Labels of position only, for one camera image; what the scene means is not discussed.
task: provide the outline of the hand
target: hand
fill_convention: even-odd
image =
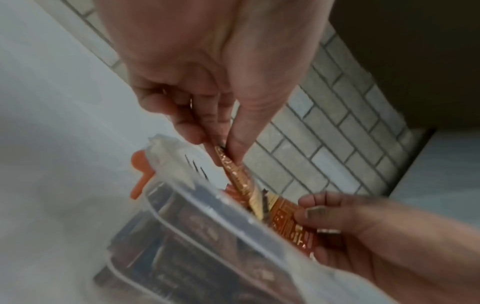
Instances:
[[[95,0],[140,105],[236,162],[301,80],[333,1]]]
[[[299,200],[322,234],[315,258],[368,279],[401,303],[479,303],[480,232],[383,198],[324,192]]]

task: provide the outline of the clear plastic box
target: clear plastic box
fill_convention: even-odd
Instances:
[[[198,159],[205,157],[200,151],[157,136],[145,154],[156,174],[138,199],[142,210],[112,238],[107,268],[94,279],[114,298],[205,304],[391,302],[368,282],[307,258],[247,213],[219,190],[225,181],[218,171],[201,168],[198,174]],[[197,159],[196,170],[186,155]]]

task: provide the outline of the plastic container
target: plastic container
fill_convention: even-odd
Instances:
[[[156,174],[138,199],[143,210],[106,252],[137,302],[390,302],[366,281],[308,259],[219,191],[225,177],[199,170],[200,151],[157,136],[145,154]]]

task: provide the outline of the orange clip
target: orange clip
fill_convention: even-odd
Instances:
[[[130,192],[131,199],[137,199],[142,194],[145,185],[155,175],[155,170],[150,167],[150,163],[145,156],[145,150],[136,151],[131,156],[131,165],[143,175]]]

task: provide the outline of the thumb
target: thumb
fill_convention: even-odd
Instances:
[[[298,210],[294,217],[298,224],[317,229],[335,229],[356,235],[368,222],[362,206],[315,206]]]
[[[283,105],[284,102],[266,107],[245,107],[240,104],[226,140],[227,154],[235,163],[243,160],[257,137]]]

